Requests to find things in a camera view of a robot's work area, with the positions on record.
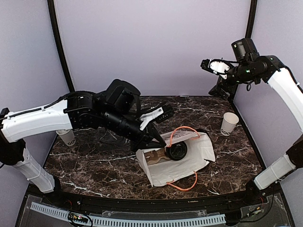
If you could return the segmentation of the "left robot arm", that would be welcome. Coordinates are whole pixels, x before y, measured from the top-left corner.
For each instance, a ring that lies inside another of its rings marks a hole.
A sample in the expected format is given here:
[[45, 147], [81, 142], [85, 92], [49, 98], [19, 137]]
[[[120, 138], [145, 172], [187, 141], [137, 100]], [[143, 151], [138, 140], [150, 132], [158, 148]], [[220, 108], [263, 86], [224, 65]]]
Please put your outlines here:
[[36, 108], [0, 113], [0, 160], [17, 169], [56, 206], [63, 206], [67, 196], [61, 192], [60, 180], [47, 172], [31, 154], [27, 139], [56, 131], [105, 128], [130, 141], [130, 149], [162, 148], [164, 140], [155, 123], [167, 117], [164, 103], [142, 109], [138, 94], [124, 89], [117, 103], [111, 103], [105, 92], [71, 92], [54, 102]]

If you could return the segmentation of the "left black frame post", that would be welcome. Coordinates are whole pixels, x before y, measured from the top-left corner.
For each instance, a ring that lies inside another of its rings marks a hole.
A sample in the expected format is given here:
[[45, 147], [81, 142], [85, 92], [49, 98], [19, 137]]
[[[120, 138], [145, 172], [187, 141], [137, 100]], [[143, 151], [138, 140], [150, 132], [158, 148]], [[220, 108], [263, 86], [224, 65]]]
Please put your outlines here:
[[59, 30], [57, 15], [56, 15], [56, 9], [55, 9], [55, 1], [47, 0], [47, 5], [48, 5], [49, 17], [50, 17], [52, 31], [53, 31], [53, 37], [54, 37], [57, 53], [59, 56], [59, 60], [61, 63], [62, 71], [64, 74], [64, 78], [65, 78], [69, 91], [74, 92], [75, 91], [74, 84], [71, 79], [71, 75], [69, 72], [67, 60], [66, 60], [63, 45], [62, 45], [62, 40], [61, 40], [61, 35], [60, 35], [60, 30]]

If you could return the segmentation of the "white paper coffee cup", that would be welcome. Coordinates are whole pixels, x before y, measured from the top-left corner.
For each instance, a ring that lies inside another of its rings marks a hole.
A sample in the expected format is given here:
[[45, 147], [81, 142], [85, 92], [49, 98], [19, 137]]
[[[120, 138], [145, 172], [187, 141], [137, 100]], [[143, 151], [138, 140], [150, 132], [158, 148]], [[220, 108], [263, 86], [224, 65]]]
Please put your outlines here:
[[231, 112], [226, 112], [223, 115], [223, 121], [221, 124], [221, 134], [223, 136], [230, 136], [235, 126], [239, 122], [239, 118], [236, 114]]

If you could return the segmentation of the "single black cup lid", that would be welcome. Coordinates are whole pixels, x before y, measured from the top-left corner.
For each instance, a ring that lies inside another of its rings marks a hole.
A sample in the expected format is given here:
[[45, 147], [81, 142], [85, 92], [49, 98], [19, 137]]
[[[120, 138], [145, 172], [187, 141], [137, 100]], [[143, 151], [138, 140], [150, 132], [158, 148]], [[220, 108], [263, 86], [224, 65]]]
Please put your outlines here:
[[185, 142], [172, 144], [171, 147], [165, 149], [165, 155], [174, 161], [182, 160], [187, 154], [187, 145]]

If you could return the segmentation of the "white paper takeout bag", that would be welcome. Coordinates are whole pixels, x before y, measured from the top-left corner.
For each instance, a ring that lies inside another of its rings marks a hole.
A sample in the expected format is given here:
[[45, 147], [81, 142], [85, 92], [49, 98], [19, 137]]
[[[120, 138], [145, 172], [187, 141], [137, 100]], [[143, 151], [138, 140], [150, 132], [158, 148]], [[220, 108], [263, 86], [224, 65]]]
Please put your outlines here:
[[162, 159], [159, 163], [147, 165], [144, 154], [160, 148], [138, 150], [136, 157], [139, 166], [145, 172], [151, 186], [170, 185], [181, 191], [189, 191], [192, 189], [191, 187], [180, 188], [173, 183], [190, 175], [195, 175], [198, 170], [206, 167], [210, 162], [215, 162], [214, 149], [208, 133], [198, 132], [188, 126], [181, 126], [161, 136], [167, 144], [164, 149], [171, 147], [172, 144], [185, 142], [187, 145], [186, 156], [180, 161]]

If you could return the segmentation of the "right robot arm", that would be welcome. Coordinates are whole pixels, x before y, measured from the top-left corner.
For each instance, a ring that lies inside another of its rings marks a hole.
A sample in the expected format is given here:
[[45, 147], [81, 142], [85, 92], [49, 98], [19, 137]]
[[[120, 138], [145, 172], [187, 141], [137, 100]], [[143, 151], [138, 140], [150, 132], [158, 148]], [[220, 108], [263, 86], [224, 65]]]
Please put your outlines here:
[[209, 94], [237, 102], [263, 158], [282, 156], [251, 180], [242, 202], [252, 205], [260, 191], [303, 166], [303, 83], [290, 70], [303, 69], [303, 58], [288, 43], [243, 38], [232, 43], [235, 61], [212, 57], [201, 67], [219, 78]]

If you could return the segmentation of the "paper cup holding straws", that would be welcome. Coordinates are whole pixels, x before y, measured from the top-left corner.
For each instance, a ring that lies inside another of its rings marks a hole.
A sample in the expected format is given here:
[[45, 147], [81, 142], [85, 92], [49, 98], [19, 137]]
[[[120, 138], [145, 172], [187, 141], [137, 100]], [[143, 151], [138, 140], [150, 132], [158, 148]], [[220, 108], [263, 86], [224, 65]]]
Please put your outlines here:
[[75, 144], [76, 139], [72, 130], [58, 130], [56, 133], [68, 147]]

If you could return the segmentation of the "right black frame post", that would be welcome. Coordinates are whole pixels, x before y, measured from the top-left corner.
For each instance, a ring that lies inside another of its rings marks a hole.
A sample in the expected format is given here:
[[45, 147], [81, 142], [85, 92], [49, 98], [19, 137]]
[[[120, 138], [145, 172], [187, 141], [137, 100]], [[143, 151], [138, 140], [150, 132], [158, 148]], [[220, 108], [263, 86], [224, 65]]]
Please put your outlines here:
[[255, 15], [257, 11], [257, 3], [258, 3], [257, 0], [250, 1], [249, 16], [247, 21], [246, 33], [244, 36], [245, 38], [251, 38], [252, 36], [254, 22], [255, 22]]

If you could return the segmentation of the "brown cardboard cup carrier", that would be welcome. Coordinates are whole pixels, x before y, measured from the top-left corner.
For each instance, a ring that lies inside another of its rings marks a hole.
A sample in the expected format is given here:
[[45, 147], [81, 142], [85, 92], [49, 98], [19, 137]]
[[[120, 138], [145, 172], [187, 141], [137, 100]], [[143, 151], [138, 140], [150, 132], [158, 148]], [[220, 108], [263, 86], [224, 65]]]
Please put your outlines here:
[[170, 158], [166, 155], [165, 149], [153, 150], [144, 154], [147, 165], [154, 165], [159, 163], [162, 159], [170, 160]]

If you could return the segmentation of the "black frame post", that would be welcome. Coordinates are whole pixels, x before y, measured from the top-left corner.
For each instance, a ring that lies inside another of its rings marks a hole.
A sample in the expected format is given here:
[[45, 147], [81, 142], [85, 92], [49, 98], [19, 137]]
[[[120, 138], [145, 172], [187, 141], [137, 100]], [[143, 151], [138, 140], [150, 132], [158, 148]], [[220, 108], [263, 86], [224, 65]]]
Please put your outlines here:
[[63, 45], [62, 45], [62, 40], [61, 40], [61, 35], [60, 35], [60, 30], [59, 30], [57, 15], [56, 15], [56, 9], [55, 9], [55, 1], [47, 0], [47, 5], [48, 5], [49, 17], [50, 17], [52, 31], [53, 31], [53, 37], [54, 37], [57, 53], [59, 56], [59, 60], [61, 63], [62, 71], [64, 74], [64, 78], [65, 78], [69, 91], [74, 92], [75, 91], [74, 84], [71, 79], [71, 75], [69, 72], [67, 60], [66, 60]]
[[250, 1], [249, 16], [247, 21], [246, 33], [244, 36], [245, 38], [251, 38], [252, 36], [254, 22], [255, 22], [255, 15], [257, 11], [257, 3], [258, 3], [257, 0]]

